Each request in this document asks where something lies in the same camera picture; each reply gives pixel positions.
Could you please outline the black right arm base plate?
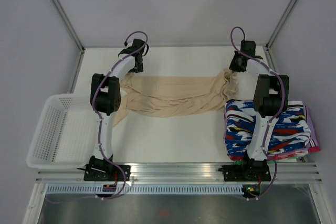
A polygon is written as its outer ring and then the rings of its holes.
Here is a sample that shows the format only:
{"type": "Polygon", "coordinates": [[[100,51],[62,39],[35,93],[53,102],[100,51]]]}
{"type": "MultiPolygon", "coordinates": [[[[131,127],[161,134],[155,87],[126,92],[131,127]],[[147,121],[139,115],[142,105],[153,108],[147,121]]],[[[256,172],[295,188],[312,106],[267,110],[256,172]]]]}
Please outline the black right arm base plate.
{"type": "Polygon", "coordinates": [[[223,165],[218,169],[223,174],[225,182],[270,182],[271,174],[269,167],[261,169],[242,168],[241,165],[223,165]]]}

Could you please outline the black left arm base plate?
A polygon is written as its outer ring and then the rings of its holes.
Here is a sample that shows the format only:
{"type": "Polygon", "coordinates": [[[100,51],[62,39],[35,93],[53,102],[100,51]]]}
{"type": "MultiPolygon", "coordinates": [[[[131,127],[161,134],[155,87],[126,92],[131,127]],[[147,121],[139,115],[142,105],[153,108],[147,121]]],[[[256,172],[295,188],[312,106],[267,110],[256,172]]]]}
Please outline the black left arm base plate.
{"type": "Polygon", "coordinates": [[[125,173],[125,178],[123,176],[123,173],[115,166],[108,167],[107,169],[98,169],[87,166],[83,179],[87,182],[123,182],[124,180],[126,182],[129,181],[131,166],[121,165],[120,167],[125,173]]]}

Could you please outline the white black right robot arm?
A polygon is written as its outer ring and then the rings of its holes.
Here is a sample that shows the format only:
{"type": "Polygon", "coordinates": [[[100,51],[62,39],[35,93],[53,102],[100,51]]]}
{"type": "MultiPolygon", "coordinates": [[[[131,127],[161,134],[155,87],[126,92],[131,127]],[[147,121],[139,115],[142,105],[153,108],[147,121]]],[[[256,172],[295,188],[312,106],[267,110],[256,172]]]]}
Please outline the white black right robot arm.
{"type": "Polygon", "coordinates": [[[252,40],[243,39],[240,48],[235,48],[230,68],[238,72],[247,71],[257,80],[253,98],[256,123],[247,156],[256,162],[264,162],[269,159],[268,146],[272,132],[280,114],[287,108],[289,77],[269,68],[256,55],[256,43],[252,40]]]}

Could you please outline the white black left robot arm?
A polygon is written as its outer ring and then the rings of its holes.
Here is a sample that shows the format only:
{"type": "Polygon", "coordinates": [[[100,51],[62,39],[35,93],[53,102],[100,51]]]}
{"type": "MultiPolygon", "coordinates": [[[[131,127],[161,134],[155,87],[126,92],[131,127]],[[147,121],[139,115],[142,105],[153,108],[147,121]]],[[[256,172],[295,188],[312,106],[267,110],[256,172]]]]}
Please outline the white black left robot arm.
{"type": "Polygon", "coordinates": [[[113,120],[121,106],[120,81],[129,72],[143,71],[143,56],[148,50],[146,41],[134,39],[131,45],[121,50],[111,69],[92,76],[90,103],[98,117],[97,144],[92,156],[103,161],[96,168],[96,175],[102,180],[110,180],[114,175],[114,167],[110,165],[113,156],[111,137],[113,120]]]}

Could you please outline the beige trousers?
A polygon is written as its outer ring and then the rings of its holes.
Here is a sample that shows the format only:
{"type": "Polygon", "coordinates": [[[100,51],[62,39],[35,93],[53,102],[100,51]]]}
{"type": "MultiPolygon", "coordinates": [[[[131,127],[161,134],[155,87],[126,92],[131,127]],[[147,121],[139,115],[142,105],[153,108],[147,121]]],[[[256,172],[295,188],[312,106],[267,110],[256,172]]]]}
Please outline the beige trousers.
{"type": "Polygon", "coordinates": [[[127,74],[120,82],[126,94],[113,120],[120,123],[129,113],[170,118],[217,111],[235,97],[237,73],[221,70],[214,77],[165,77],[127,74]]]}

